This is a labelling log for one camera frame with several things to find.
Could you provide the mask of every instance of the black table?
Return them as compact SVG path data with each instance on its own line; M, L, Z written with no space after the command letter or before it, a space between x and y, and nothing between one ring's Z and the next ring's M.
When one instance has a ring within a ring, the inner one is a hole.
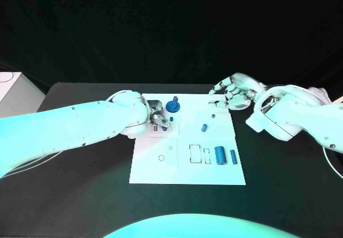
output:
M210 87L58 83L39 111L105 100L122 89L196 94ZM256 133L245 124L251 113L252 107L232 111L246 186L130 184L134 140L118 135L0 179L0 235L99 237L145 218L202 213L301 237L343 236L343 180L320 145L305 132L288 142Z

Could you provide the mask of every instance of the white paper sheet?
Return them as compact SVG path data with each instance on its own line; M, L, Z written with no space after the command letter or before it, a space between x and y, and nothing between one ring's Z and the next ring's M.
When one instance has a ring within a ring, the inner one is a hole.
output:
M145 132L135 138L130 183L245 185L229 110L207 106L209 101L223 100L223 95L143 96L147 100L161 101L164 116L167 119L173 117L173 121L167 131L160 127L154 131L148 125ZM179 98L180 110L170 113L166 103L174 96ZM202 163L190 162L190 145L199 145ZM216 146L225 148L226 165L216 164ZM230 150L235 150L236 165L232 163Z

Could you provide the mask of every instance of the black background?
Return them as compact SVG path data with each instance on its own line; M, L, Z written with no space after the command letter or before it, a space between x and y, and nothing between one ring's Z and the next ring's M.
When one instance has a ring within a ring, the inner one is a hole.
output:
M341 96L343 1L1 1L0 62L56 82L215 84L235 72Z
M124 89L205 94L209 88L58 83L39 111L104 100ZM230 111L245 186L130 184L134 140L118 135L0 179L0 235L99 237L150 217L200 213L246 219L300 237L340 238L343 180L323 149L304 131L288 142L256 133L245 124L251 113L252 107Z

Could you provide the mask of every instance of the blue cylindrical object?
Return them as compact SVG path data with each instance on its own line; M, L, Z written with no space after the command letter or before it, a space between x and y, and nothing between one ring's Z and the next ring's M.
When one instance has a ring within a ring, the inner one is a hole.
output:
M232 158L232 164L236 165L238 164L238 159L236 159L235 150L230 150L230 158Z
M203 124L203 125L202 125L202 132L206 131L206 128L207 128L207 124Z
M170 113L176 113L180 110L180 103L177 102L177 96L174 96L173 101L169 101L166 104L166 110Z
M226 164L226 158L225 158L223 147L222 146L215 147L215 152L216 152L216 164L218 165L225 165Z

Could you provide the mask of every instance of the white robotic arm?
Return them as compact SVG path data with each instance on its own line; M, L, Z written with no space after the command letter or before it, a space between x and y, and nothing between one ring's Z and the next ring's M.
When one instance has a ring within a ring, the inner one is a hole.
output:
M148 123L169 127L158 101L132 91L118 92L111 100L0 119L0 177L27 161L120 133L134 138Z
M268 88L242 73L235 73L215 85L209 94L226 87L226 101L210 101L213 107L245 109L255 102L246 124L256 132L265 131L288 141L305 130L320 145L343 153L343 104L324 105L304 88L287 85Z

